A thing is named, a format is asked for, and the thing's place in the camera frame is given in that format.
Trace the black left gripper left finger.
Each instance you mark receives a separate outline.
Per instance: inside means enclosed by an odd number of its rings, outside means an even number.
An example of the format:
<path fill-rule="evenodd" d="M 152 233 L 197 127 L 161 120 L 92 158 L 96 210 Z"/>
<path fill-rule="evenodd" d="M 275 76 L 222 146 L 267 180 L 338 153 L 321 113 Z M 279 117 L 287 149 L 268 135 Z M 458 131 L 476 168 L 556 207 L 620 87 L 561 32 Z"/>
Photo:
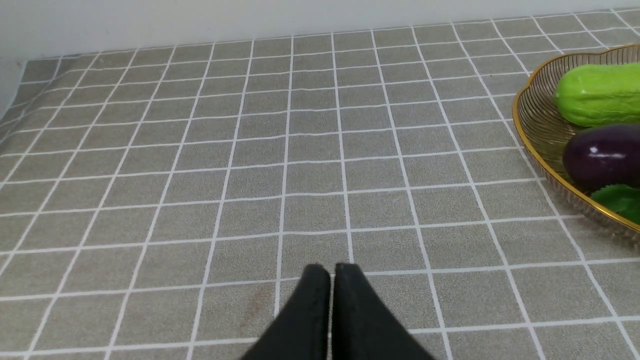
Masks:
<path fill-rule="evenodd" d="M 328 353 L 330 274 L 304 267 L 293 293 L 243 360 L 325 360 Z"/>

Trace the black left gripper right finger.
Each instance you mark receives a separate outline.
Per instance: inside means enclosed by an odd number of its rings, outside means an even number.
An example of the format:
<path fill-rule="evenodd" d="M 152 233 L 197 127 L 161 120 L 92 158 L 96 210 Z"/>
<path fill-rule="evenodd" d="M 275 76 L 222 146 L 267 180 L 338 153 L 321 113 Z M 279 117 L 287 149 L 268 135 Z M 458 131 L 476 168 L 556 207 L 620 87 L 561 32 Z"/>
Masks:
<path fill-rule="evenodd" d="M 331 340 L 334 360 L 434 359 L 352 263 L 338 263 L 334 269 Z"/>

